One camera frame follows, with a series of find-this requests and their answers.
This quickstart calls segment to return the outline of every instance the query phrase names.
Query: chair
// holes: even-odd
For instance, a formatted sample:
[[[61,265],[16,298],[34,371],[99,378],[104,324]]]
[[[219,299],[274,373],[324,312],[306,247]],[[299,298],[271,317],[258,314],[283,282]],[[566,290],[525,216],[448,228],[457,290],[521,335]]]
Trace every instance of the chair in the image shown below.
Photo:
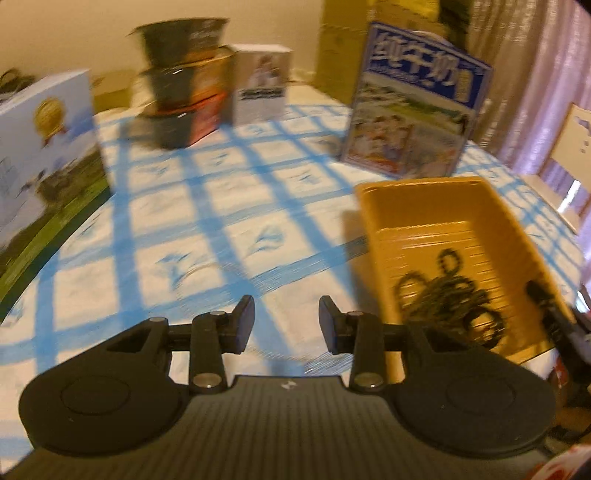
[[[573,178],[566,196],[556,193],[540,178],[552,161]],[[550,155],[536,175],[523,175],[522,179],[562,216],[574,233],[578,233],[579,214],[591,206],[591,197],[578,211],[571,206],[581,187],[591,192],[591,111],[571,103]]]

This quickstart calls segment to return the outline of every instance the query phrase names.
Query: gold medal logo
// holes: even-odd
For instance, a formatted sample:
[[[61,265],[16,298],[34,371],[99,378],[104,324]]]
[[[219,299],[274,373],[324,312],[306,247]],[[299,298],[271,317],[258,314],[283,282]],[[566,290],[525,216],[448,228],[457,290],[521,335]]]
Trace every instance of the gold medal logo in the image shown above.
[[[35,127],[43,139],[45,147],[51,138],[58,133],[66,133],[64,119],[66,111],[60,100],[55,97],[46,99],[35,111]]]

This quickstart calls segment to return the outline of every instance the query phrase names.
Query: table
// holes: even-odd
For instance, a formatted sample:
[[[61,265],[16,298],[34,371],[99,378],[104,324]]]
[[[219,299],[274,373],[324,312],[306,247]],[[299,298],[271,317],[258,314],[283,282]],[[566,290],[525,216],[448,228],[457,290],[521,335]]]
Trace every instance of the table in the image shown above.
[[[136,119],[102,122],[116,194],[63,245],[0,327],[0,461],[30,450],[18,418],[40,372],[150,316],[188,322],[256,298],[247,351],[230,376],[344,374],[326,352],[321,295],[343,311],[377,313],[353,186],[382,176],[335,162],[350,110],[288,107],[285,120],[224,127],[191,148],[149,144]],[[469,144],[456,175],[487,178],[574,303],[583,255],[557,214],[491,155]],[[171,377],[186,382],[188,354]]]

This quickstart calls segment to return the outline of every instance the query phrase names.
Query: ribbed black surface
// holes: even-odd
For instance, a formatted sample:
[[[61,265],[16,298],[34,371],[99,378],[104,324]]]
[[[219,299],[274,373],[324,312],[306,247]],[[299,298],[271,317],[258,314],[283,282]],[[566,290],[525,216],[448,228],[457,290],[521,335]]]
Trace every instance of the ribbed black surface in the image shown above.
[[[40,449],[7,479],[523,480],[546,461],[537,451],[504,460],[449,455],[404,430],[384,400],[350,393],[338,377],[293,383],[240,377],[223,394],[194,398],[141,449],[95,459]]]

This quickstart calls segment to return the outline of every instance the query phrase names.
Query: blue milk box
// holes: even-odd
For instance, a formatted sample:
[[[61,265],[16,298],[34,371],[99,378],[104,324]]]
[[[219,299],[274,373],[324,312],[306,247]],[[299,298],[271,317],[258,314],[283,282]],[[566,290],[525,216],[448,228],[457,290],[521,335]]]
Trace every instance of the blue milk box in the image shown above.
[[[0,322],[110,196],[86,72],[46,77],[0,105]]]
[[[491,77],[452,46],[371,24],[341,160],[404,179],[451,174]]]

